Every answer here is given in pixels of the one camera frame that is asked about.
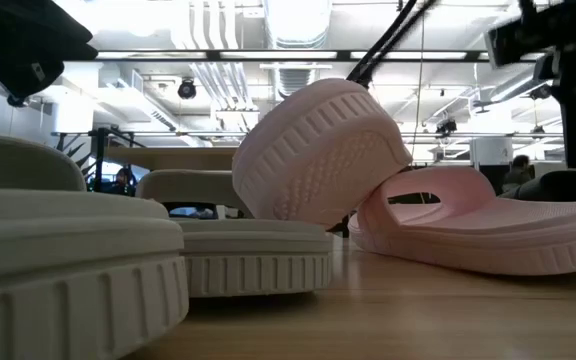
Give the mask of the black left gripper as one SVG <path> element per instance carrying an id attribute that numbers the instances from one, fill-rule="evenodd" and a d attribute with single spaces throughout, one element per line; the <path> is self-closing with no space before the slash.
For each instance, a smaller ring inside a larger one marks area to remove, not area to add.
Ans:
<path id="1" fill-rule="evenodd" d="M 94 60 L 92 33 L 52 0 L 0 0 L 0 55 Z"/>

